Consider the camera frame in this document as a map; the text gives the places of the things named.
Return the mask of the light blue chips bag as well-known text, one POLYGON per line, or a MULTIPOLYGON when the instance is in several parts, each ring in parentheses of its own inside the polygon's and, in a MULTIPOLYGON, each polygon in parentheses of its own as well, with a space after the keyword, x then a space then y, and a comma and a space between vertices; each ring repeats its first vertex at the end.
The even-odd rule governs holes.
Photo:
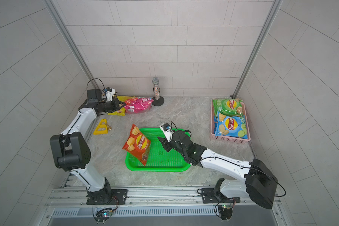
POLYGON ((215 136, 248 139, 249 136, 245 116, 225 116, 218 112, 215 136))

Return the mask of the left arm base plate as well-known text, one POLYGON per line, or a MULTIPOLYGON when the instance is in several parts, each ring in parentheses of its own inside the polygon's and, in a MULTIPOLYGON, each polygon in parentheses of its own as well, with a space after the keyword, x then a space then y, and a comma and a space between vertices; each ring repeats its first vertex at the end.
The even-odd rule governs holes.
POLYGON ((127 189, 106 190, 87 192, 87 205, 123 205, 127 199, 127 189))

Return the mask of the magenta tomato chips bag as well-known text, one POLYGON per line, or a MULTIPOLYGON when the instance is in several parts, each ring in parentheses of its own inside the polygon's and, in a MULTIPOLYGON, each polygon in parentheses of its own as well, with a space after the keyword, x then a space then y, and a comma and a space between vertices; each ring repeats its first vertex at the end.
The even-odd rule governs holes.
POLYGON ((131 98, 125 101, 127 114, 139 114, 149 111, 153 100, 151 98, 131 98))

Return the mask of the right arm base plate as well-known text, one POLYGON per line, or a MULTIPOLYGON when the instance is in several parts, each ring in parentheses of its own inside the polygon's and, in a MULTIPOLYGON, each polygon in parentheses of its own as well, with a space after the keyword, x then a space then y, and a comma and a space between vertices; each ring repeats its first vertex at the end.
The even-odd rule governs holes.
POLYGON ((221 192, 214 192, 215 188, 200 188, 197 190, 197 193, 202 196, 203 203, 240 203, 241 199, 239 197, 228 198, 223 195, 221 192))

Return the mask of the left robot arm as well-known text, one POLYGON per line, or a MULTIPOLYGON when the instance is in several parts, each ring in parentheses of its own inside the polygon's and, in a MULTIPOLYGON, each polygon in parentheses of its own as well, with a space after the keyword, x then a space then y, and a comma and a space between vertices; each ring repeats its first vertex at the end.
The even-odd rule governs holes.
POLYGON ((118 201, 108 180, 90 163, 91 152, 85 135, 99 115, 114 113, 124 106, 125 103, 115 96, 114 89, 90 89, 67 129, 50 138, 55 166, 75 175, 86 186, 88 204, 118 201))

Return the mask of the green plastic basket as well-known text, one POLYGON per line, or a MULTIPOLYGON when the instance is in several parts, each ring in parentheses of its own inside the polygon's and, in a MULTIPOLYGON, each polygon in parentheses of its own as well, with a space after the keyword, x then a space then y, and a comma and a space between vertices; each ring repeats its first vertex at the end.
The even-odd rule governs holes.
POLYGON ((131 171, 153 171, 153 172, 183 172, 190 168, 190 164, 184 161, 180 153, 175 150, 167 152, 164 150, 158 137, 165 135, 159 128, 142 128, 140 131, 151 141, 149 158, 143 165, 133 155, 127 153, 126 166, 131 171))

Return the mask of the pink plastic basket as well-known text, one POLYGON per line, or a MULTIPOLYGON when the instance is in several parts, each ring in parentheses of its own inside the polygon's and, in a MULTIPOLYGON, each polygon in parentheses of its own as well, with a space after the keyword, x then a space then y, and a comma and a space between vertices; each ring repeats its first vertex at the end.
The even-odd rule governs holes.
POLYGON ((212 100, 210 138, 240 144, 250 141, 246 109, 242 100, 212 100))

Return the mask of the small red chips bag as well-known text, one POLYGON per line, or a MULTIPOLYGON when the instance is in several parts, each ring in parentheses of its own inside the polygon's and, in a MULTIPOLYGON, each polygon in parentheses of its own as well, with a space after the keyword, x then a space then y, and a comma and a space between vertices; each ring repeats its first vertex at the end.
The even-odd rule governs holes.
POLYGON ((135 124, 133 124, 130 135, 122 148, 146 166, 150 153, 150 146, 151 141, 135 124))

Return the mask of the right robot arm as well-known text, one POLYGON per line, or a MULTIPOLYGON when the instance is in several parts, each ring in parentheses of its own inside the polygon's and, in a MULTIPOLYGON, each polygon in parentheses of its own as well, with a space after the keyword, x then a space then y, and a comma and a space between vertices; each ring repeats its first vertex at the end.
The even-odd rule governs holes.
POLYGON ((258 206, 272 209, 278 179, 261 160, 248 162, 223 156, 193 143, 187 131, 168 129, 158 140, 165 151, 177 151, 188 164, 217 170, 241 182, 240 186, 232 186, 225 179, 219 179, 214 194, 220 202, 228 202, 233 197, 249 197, 258 206))

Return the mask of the green cucumber chips bag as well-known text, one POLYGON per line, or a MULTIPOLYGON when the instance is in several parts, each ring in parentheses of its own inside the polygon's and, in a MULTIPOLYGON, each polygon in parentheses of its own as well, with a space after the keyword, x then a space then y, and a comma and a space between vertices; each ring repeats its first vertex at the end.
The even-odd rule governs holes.
POLYGON ((218 112, 225 116, 242 117, 244 115, 242 100, 236 99, 213 99, 214 114, 217 117, 218 112))

